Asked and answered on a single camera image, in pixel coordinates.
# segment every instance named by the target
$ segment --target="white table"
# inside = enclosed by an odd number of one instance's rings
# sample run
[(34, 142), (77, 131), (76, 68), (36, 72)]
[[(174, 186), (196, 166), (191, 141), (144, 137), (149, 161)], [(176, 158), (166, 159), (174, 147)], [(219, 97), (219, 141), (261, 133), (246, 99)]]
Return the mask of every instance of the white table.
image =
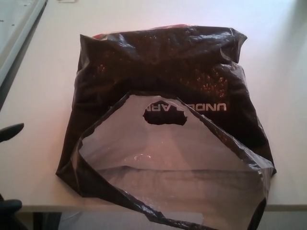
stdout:
[(240, 65), (278, 170), (268, 210), (307, 210), (304, 2), (49, 0), (0, 112), (0, 127), (25, 124), (0, 144), (2, 195), (22, 200), (24, 211), (124, 210), (81, 198), (55, 175), (71, 112), (79, 34), (186, 23), (233, 27), (248, 36)]

